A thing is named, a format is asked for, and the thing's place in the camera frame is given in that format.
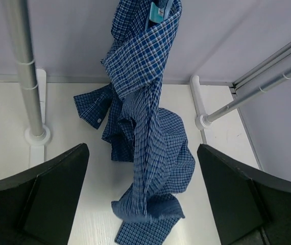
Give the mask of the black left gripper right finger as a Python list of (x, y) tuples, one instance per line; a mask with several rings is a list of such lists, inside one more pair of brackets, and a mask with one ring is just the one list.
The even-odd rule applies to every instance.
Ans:
[(291, 182), (207, 144), (197, 150), (221, 244), (291, 244)]

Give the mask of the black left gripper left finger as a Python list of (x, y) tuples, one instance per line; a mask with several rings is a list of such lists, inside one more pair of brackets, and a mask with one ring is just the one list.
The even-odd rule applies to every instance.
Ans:
[(81, 143), (0, 180), (0, 244), (67, 244), (88, 160)]

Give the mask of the light blue wire hanger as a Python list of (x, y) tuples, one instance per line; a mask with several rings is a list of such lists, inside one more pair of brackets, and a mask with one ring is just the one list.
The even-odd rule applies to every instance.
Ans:
[(173, 0), (168, 0), (166, 7), (165, 7), (165, 10), (164, 10), (164, 20), (166, 20), (168, 18), (172, 4), (173, 4)]

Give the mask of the blue plaid shirt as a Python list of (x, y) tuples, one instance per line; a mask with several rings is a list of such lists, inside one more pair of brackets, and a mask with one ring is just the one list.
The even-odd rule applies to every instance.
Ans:
[(181, 117), (159, 107), (163, 72), (176, 37), (182, 3), (173, 1), (161, 23), (149, 21), (151, 1), (120, 1), (113, 44), (102, 60), (110, 83), (74, 97), (81, 119), (111, 144), (111, 159), (133, 164), (133, 181), (111, 203), (122, 220), (117, 244), (163, 244), (184, 217), (176, 194), (184, 192), (195, 159)]

